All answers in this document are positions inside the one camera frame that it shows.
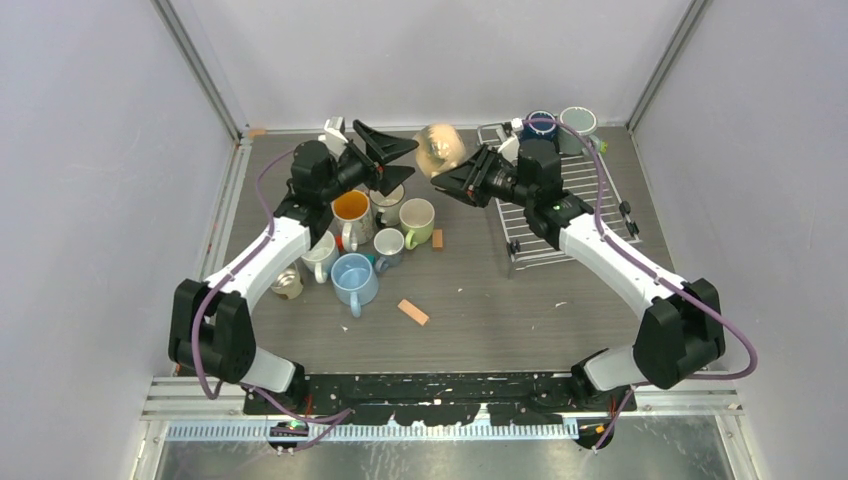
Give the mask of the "white fluted bowl cup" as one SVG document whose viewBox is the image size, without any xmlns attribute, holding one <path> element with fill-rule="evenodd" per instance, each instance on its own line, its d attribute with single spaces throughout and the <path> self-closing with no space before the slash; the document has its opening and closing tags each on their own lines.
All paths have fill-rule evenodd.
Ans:
<svg viewBox="0 0 848 480">
<path fill-rule="evenodd" d="M 383 195 L 378 190 L 369 190 L 368 197 L 379 228 L 395 227 L 400 224 L 400 209 L 405 201 L 403 185 L 387 195 Z"/>
</svg>

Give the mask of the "blue white gradient mug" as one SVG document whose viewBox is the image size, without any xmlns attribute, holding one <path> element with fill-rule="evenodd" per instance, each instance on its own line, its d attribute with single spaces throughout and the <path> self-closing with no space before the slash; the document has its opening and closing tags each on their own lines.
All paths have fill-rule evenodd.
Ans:
<svg viewBox="0 0 848 480">
<path fill-rule="evenodd" d="M 326 231 L 314 247 L 301 256 L 301 260 L 319 284 L 330 278 L 331 269 L 339 258 L 339 249 L 335 236 Z"/>
</svg>

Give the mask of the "light green mug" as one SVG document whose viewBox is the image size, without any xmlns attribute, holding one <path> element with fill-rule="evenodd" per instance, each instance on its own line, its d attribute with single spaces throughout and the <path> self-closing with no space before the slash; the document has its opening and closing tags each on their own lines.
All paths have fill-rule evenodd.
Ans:
<svg viewBox="0 0 848 480">
<path fill-rule="evenodd" d="M 431 238 L 435 209 L 428 200 L 413 198 L 402 205 L 399 219 L 404 232 L 404 246 L 407 250 L 413 250 Z"/>
</svg>

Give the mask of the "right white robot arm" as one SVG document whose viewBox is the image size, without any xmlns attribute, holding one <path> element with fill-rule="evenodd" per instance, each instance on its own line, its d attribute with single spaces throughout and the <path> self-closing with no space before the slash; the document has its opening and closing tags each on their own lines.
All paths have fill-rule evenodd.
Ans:
<svg viewBox="0 0 848 480">
<path fill-rule="evenodd" d="M 483 146 L 431 183 L 467 205 L 484 207 L 498 199 L 521 207 L 537 237 L 587 267 L 638 317 L 632 344 L 572 367 L 570 392 L 580 408 L 598 409 L 611 390 L 625 385 L 669 389 L 725 353 L 724 328 L 714 317 L 717 289 L 705 279 L 688 282 L 663 269 L 597 219 L 588 203 L 565 189 L 551 142 L 522 143 L 515 162 Z"/>
</svg>

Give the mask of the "light blue mug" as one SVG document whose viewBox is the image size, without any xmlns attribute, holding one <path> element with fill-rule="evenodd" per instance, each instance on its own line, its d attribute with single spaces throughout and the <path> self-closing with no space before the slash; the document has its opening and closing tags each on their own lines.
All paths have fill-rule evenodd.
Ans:
<svg viewBox="0 0 848 480">
<path fill-rule="evenodd" d="M 372 302 L 379 291 L 379 280 L 371 260 L 363 254 L 348 253 L 333 264 L 330 279 L 337 298 L 360 318 L 362 308 Z"/>
</svg>

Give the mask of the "small grey blue mug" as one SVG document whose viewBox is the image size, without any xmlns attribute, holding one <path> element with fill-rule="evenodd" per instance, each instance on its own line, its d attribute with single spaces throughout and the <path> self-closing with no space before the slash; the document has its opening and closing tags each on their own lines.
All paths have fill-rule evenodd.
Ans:
<svg viewBox="0 0 848 480">
<path fill-rule="evenodd" d="M 375 235 L 373 246 L 377 252 L 375 270 L 377 273 L 383 273 L 402 262 L 405 236 L 395 228 L 384 228 Z"/>
</svg>

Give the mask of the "beige brown cup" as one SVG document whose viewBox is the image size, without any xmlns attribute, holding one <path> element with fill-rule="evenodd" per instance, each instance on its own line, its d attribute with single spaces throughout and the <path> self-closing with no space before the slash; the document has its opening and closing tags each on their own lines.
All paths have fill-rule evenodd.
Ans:
<svg viewBox="0 0 848 480">
<path fill-rule="evenodd" d="M 270 290 L 284 300 L 292 300 L 301 295 L 304 283 L 296 264 L 282 270 L 273 280 Z"/>
</svg>

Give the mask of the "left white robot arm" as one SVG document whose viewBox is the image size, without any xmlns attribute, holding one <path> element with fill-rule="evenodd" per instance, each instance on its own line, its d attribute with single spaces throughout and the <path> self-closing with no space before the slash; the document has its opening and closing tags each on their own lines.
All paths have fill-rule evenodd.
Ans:
<svg viewBox="0 0 848 480">
<path fill-rule="evenodd" d="M 281 270 L 328 230 L 333 201 L 360 186 L 388 194 L 415 172 L 397 161 L 418 148 L 416 140 L 359 120 L 352 126 L 362 146 L 346 136 L 344 120 L 337 118 L 326 122 L 318 139 L 286 152 L 292 161 L 287 192 L 276 208 L 260 203 L 267 221 L 258 237 L 221 270 L 176 287 L 167 353 L 194 371 L 207 398 L 217 398 L 219 386 L 245 383 L 268 391 L 270 403 L 284 414 L 305 405 L 307 389 L 295 380 L 301 365 L 258 347 L 252 310 Z M 210 386 L 210 378 L 219 386 Z"/>
</svg>

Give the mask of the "navy blue mug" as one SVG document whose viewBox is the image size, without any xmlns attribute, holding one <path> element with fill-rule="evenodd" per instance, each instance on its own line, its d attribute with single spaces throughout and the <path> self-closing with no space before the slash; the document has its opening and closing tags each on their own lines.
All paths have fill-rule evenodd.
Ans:
<svg viewBox="0 0 848 480">
<path fill-rule="evenodd" d="M 557 139 L 559 125 L 557 117 L 546 110 L 530 112 L 524 119 L 520 140 L 546 140 L 553 142 Z"/>
</svg>

